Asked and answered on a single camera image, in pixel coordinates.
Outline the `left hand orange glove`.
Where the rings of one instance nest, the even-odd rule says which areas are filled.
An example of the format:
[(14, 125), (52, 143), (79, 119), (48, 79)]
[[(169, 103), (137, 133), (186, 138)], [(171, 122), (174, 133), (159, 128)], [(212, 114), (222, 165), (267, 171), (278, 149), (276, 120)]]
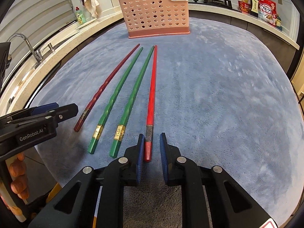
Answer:
[[(14, 161), (9, 165), (8, 171), (11, 177), (13, 177), (13, 181), (10, 184), (10, 188), (13, 193), (15, 193), (20, 199), (27, 200), (29, 198), (29, 187), (28, 187), (28, 178), (26, 175), (26, 163), (24, 162), (25, 155), (24, 153), (19, 153), (17, 154), (16, 158)], [(6, 208), (17, 217), (17, 218), (22, 218), (22, 211), (20, 208), (18, 208), (16, 205), (8, 204), (6, 202), (6, 197), (8, 196), (5, 194), (4, 196), (2, 195), (4, 192), (2, 191), (1, 187), (1, 199), (3, 200)]]

